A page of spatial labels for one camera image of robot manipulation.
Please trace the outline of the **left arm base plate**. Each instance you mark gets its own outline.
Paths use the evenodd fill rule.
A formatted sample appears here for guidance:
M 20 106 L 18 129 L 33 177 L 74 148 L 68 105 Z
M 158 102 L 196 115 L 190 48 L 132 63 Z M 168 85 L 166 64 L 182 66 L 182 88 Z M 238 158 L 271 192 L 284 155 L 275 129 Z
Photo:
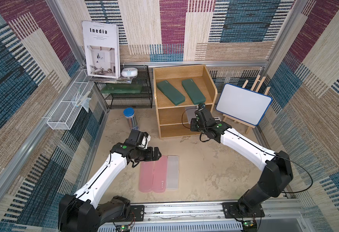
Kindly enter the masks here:
M 131 205 L 127 222 L 142 222 L 144 220 L 145 206 L 144 205 Z

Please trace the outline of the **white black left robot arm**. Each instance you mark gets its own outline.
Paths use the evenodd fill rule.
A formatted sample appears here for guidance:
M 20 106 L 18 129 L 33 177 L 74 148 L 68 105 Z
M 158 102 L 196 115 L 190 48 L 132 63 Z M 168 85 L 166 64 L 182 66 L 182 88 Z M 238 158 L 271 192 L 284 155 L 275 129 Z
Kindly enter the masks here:
M 59 203 L 58 230 L 60 232 L 96 232 L 107 222 L 129 221 L 133 218 L 130 200 L 115 196 L 104 204 L 100 200 L 117 175 L 132 162 L 157 161 L 161 152 L 157 147 L 141 148 L 118 143 L 94 176 L 73 195 L 66 194 Z

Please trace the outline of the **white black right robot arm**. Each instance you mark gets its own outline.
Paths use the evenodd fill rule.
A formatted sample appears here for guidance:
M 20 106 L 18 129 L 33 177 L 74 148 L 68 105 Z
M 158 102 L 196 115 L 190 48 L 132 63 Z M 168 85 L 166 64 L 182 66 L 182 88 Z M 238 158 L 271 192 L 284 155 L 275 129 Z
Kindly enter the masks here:
M 165 156 L 179 157 L 179 187 L 154 193 L 153 202 L 237 200 L 258 181 L 261 170 L 234 149 L 199 134 L 161 138 L 155 109 L 149 109 L 142 125 L 153 147 Z

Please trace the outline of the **green pencil case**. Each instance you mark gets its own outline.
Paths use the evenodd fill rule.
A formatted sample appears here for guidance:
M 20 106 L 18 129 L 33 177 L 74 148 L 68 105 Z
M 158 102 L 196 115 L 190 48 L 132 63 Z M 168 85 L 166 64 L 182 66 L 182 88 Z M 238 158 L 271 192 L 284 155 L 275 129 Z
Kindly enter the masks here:
M 182 86 L 194 105 L 206 102 L 206 97 L 203 95 L 193 79 L 183 80 Z
M 176 106 L 186 100 L 185 96 L 167 80 L 159 82 L 157 87 Z

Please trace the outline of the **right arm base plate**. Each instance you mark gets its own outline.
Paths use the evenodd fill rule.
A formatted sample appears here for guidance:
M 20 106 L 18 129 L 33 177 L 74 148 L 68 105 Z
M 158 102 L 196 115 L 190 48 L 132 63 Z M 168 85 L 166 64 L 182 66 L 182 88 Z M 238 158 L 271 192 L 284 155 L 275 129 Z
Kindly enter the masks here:
M 262 218 L 265 213 L 260 204 L 248 207 L 243 203 L 224 202 L 222 203 L 223 213 L 225 218 L 244 219 L 244 218 Z

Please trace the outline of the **pink pencil case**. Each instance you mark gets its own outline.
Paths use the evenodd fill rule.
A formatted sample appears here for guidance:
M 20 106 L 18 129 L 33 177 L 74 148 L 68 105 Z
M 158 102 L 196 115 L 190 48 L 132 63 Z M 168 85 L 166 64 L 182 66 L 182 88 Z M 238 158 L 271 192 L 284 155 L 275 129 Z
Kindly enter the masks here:
M 158 161 L 155 161 L 153 173 L 152 191 L 155 193 L 164 193 L 166 190 L 167 181 L 168 157 L 162 156 Z
M 142 162 L 140 164 L 139 191 L 148 193 L 152 191 L 154 178 L 154 161 Z

